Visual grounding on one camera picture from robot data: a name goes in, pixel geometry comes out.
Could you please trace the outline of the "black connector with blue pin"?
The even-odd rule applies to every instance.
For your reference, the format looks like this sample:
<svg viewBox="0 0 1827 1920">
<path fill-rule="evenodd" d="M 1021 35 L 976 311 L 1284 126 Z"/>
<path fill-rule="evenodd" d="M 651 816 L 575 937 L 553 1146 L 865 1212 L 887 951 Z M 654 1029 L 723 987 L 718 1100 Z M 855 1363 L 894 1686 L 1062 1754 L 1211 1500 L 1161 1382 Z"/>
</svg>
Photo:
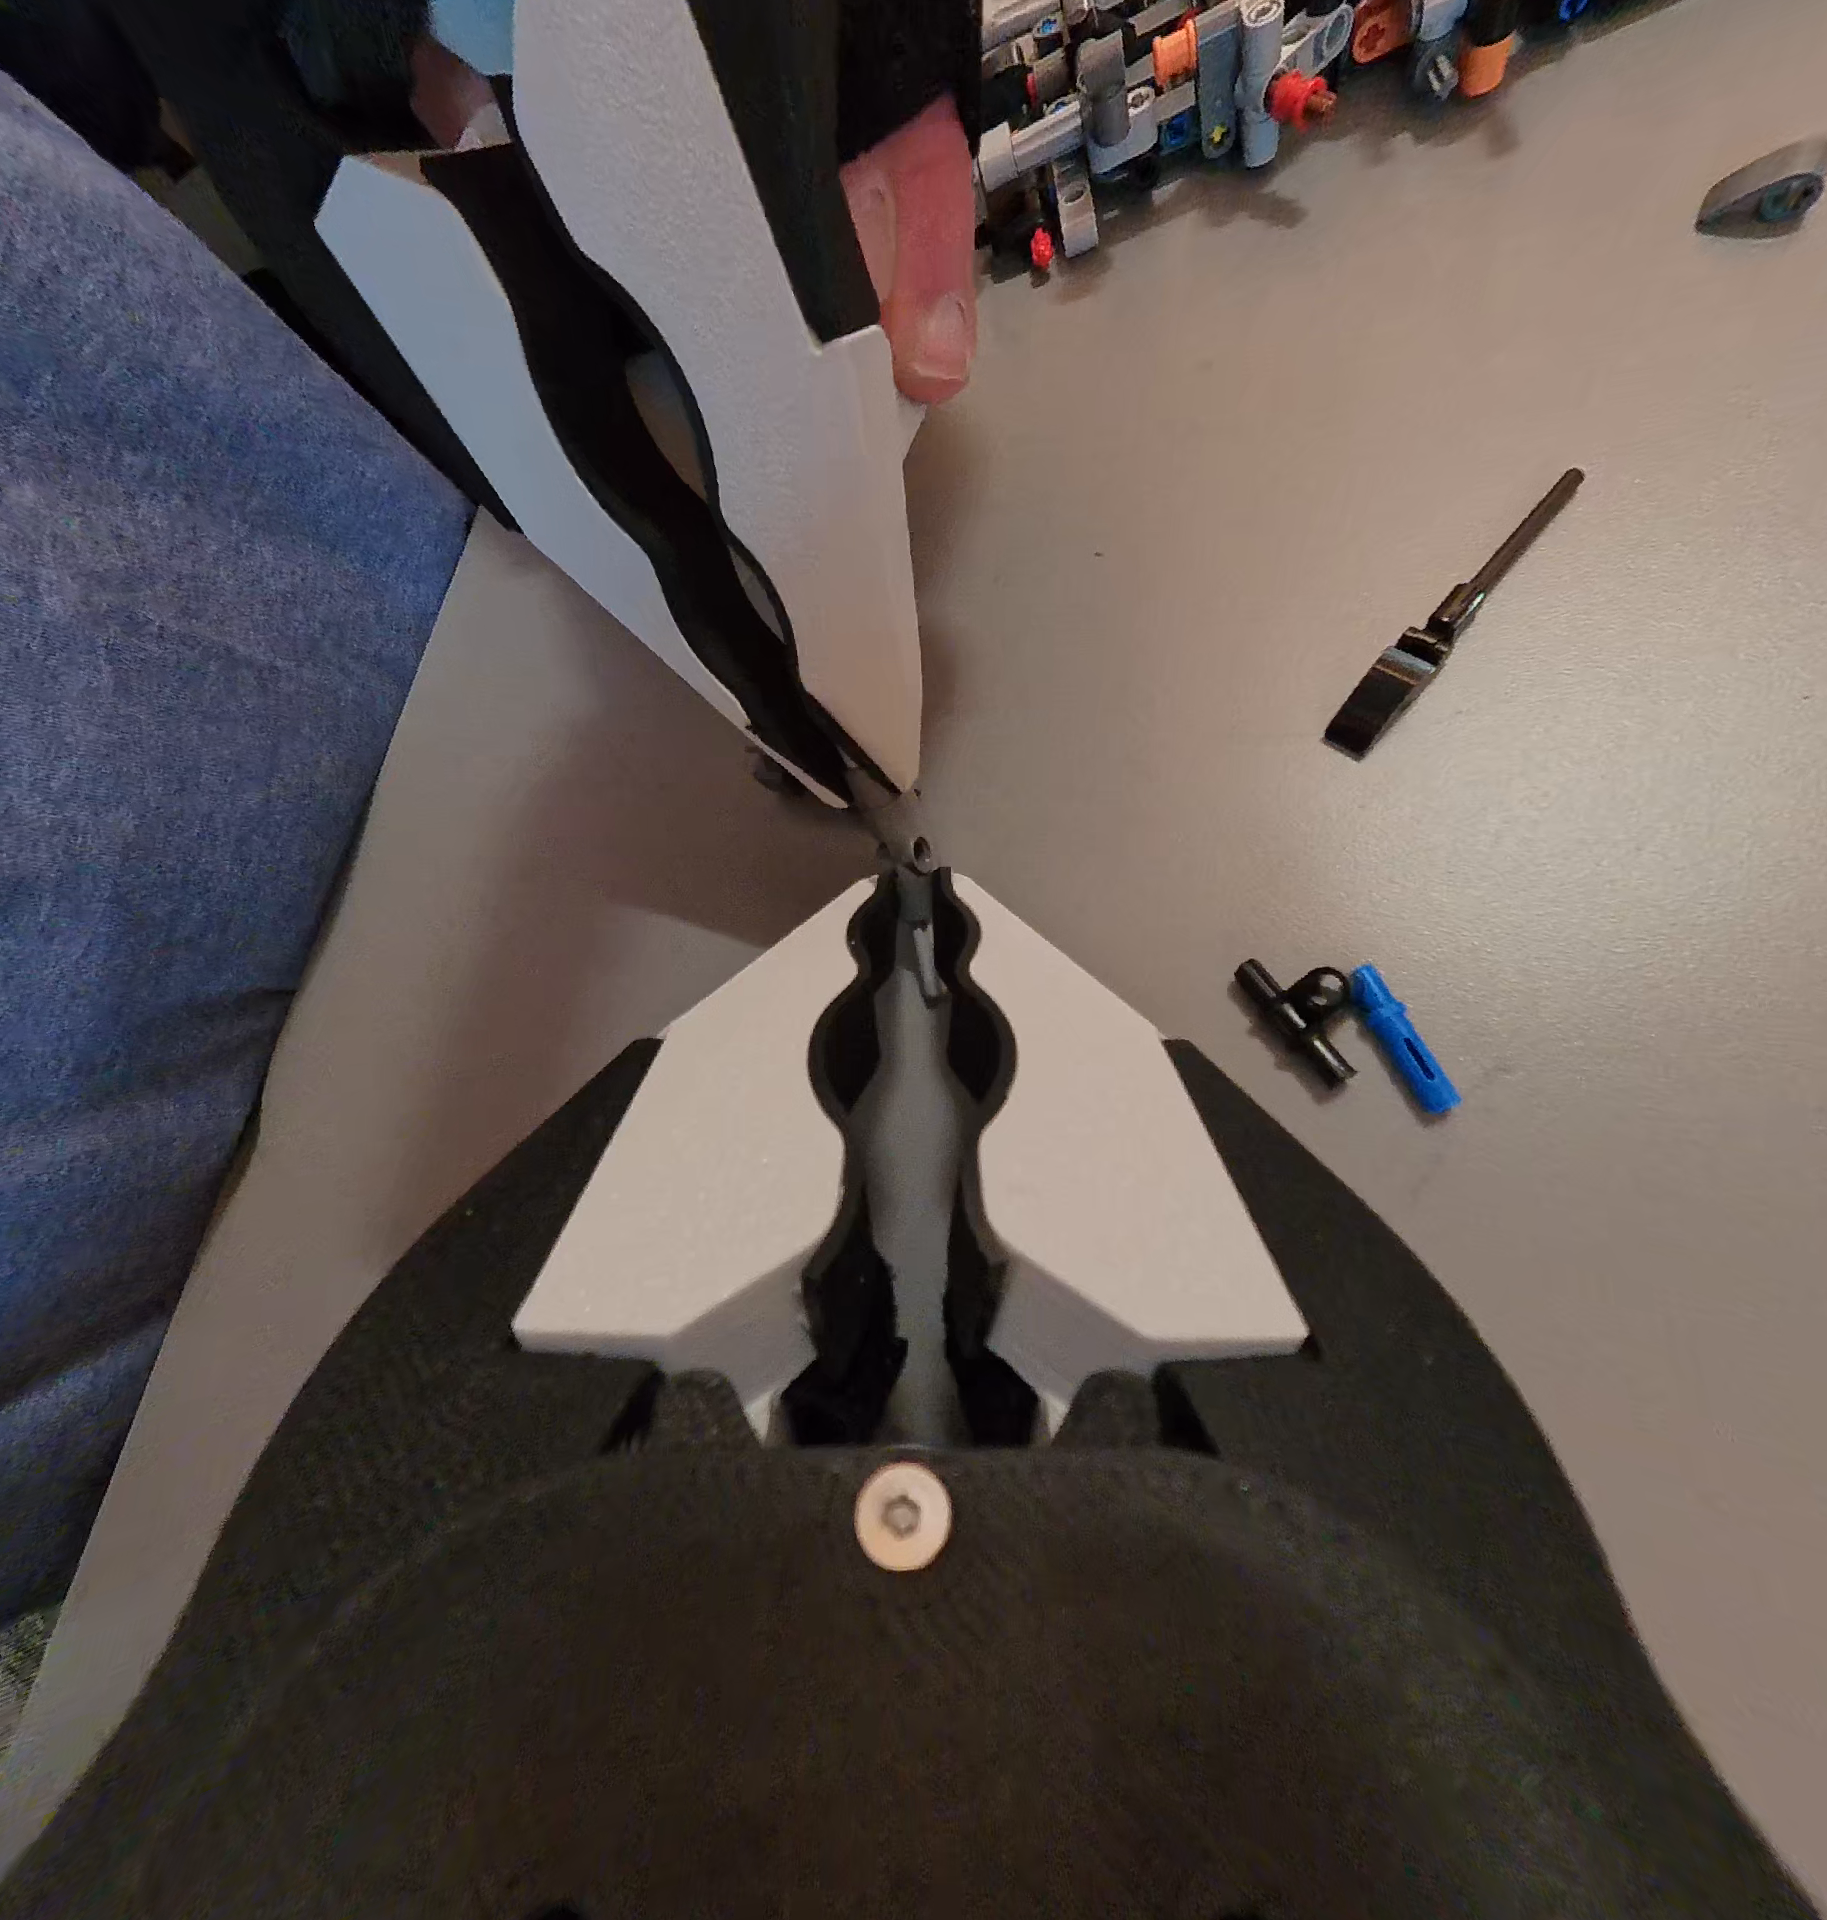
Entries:
<svg viewBox="0 0 1827 1920">
<path fill-rule="evenodd" d="M 1329 1035 L 1335 1019 L 1349 1015 L 1380 1047 L 1419 1111 L 1447 1118 L 1460 1110 L 1460 1089 L 1380 969 L 1318 965 L 1295 982 L 1278 982 L 1263 962 L 1246 958 L 1233 976 L 1233 992 L 1271 1041 L 1327 1089 L 1343 1089 L 1355 1078 L 1355 1066 Z"/>
</svg>

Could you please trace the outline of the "person's left hand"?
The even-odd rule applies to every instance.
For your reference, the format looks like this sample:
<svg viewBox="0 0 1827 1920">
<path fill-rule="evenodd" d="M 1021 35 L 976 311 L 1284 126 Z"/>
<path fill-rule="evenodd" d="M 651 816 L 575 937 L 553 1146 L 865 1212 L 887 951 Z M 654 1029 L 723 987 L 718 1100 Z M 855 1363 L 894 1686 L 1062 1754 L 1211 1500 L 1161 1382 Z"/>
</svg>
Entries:
<svg viewBox="0 0 1827 1920">
<path fill-rule="evenodd" d="M 876 328 L 903 395 L 966 385 L 979 4 L 355 12 L 382 110 L 457 152 L 505 108 L 557 222 L 678 348 L 708 354 L 738 300 L 770 367 L 783 328 Z"/>
</svg>

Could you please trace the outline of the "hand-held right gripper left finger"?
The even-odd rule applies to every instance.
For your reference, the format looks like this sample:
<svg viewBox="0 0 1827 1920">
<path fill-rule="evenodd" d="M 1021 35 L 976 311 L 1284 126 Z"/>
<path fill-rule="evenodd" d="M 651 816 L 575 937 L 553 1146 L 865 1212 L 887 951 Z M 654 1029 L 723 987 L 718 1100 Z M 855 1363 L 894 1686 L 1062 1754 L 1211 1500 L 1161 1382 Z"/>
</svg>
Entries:
<svg viewBox="0 0 1827 1920">
<path fill-rule="evenodd" d="M 512 1320 L 530 1354 L 727 1377 L 760 1438 L 852 1363 L 879 1272 L 856 1111 L 894 881 L 856 881 L 663 1029 Z"/>
</svg>

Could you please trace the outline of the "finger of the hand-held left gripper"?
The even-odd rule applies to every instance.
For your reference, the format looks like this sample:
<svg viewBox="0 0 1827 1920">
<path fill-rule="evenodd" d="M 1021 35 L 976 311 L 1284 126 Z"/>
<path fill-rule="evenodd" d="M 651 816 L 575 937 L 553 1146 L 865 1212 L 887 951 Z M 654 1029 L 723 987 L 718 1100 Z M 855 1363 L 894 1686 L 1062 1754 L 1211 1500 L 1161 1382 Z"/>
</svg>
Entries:
<svg viewBox="0 0 1827 1920">
<path fill-rule="evenodd" d="M 708 659 L 801 780 L 915 790 L 922 650 L 898 390 L 839 179 L 842 4 L 516 4 L 516 140 L 696 415 L 668 482 Z"/>
<path fill-rule="evenodd" d="M 668 493 L 705 490 L 681 376 L 516 142 L 342 160 L 318 230 L 524 540 L 798 774 L 701 633 Z"/>
</svg>

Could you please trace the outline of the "grey lego bush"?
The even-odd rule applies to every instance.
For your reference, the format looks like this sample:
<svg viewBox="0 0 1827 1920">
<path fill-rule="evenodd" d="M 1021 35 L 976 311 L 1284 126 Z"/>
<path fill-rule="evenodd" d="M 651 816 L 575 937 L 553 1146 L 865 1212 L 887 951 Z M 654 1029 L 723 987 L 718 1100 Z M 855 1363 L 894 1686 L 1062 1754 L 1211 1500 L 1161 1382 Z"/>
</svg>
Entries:
<svg viewBox="0 0 1827 1920">
<path fill-rule="evenodd" d="M 1806 136 L 1717 179 L 1699 201 L 1694 228 L 1734 236 L 1806 220 L 1827 187 L 1827 136 Z"/>
</svg>

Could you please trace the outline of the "black lego axle with connector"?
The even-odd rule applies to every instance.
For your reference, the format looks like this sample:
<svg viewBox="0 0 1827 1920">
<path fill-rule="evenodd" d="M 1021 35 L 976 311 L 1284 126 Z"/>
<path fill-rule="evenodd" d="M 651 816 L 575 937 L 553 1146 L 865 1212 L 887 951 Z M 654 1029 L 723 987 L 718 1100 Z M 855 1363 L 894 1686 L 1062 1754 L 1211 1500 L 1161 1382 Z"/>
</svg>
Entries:
<svg viewBox="0 0 1827 1920">
<path fill-rule="evenodd" d="M 1380 650 L 1370 670 L 1329 718 L 1325 743 L 1353 760 L 1368 757 L 1380 743 L 1414 700 L 1447 670 L 1460 640 L 1490 602 L 1493 591 L 1500 588 L 1532 545 L 1571 503 L 1585 477 L 1585 468 L 1562 473 L 1527 517 L 1515 522 L 1496 551 L 1478 565 L 1472 577 L 1454 582 L 1423 620 L 1409 627 L 1399 641 Z"/>
</svg>

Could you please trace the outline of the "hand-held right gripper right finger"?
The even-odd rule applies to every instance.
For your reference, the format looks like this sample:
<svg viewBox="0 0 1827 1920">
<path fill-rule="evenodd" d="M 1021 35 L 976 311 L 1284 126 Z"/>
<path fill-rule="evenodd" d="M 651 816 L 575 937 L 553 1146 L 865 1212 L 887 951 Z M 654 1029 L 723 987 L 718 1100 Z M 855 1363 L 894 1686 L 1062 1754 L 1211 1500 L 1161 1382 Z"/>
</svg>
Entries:
<svg viewBox="0 0 1827 1920">
<path fill-rule="evenodd" d="M 970 876 L 930 879 L 930 928 L 970 1438 L 1028 1447 L 1096 1376 L 1295 1354 L 1309 1321 L 1156 1024 Z"/>
</svg>

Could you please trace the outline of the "partly built lego model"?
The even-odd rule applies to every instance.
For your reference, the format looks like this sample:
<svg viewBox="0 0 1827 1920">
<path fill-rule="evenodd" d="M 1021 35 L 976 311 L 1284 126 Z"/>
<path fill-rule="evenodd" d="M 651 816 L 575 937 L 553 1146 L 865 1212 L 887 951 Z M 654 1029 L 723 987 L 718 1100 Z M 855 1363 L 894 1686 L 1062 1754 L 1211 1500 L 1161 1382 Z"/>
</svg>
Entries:
<svg viewBox="0 0 1827 1920">
<path fill-rule="evenodd" d="M 1419 100 L 1496 91 L 1527 26 L 1568 4 L 984 4 L 976 246 L 1046 275 L 1099 246 L 1096 190 L 1169 160 L 1261 170 L 1336 108 L 1353 69 L 1407 60 Z"/>
</svg>

